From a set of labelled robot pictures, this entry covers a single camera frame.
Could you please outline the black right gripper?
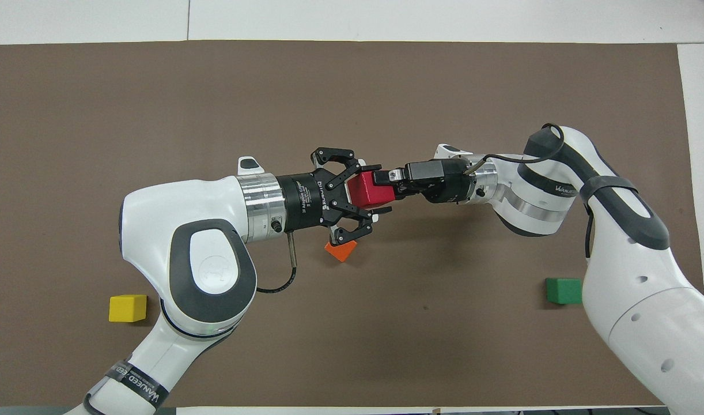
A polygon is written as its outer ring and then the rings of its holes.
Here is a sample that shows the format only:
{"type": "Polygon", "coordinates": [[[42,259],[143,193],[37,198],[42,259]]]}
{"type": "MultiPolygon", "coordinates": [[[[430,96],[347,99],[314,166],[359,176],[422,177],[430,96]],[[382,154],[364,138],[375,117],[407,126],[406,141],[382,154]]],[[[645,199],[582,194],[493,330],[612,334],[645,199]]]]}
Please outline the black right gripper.
{"type": "Polygon", "coordinates": [[[467,160],[429,160],[404,168],[373,171],[375,186],[393,186],[395,199],[422,194],[433,204],[462,202],[471,195],[473,180],[465,174],[467,160]]]}

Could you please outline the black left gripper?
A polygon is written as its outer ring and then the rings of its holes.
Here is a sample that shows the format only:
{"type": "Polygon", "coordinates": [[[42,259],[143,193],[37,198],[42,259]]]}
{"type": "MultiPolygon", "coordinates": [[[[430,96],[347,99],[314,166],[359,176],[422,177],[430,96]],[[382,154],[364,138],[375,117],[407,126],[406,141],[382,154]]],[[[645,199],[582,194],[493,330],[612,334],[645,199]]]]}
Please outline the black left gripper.
{"type": "Polygon", "coordinates": [[[331,202],[340,195],[339,190],[331,190],[360,173],[366,165],[354,157],[352,150],[318,147],[311,160],[316,167],[314,171],[278,177],[285,199],[284,231],[326,226],[330,229],[330,243],[339,246],[370,234],[377,218],[392,211],[391,206],[365,210],[348,202],[331,202]],[[331,173],[323,168],[331,162],[344,165],[342,172],[331,173]],[[352,231],[342,228],[338,225],[342,218],[356,220],[357,228],[352,231]]]}

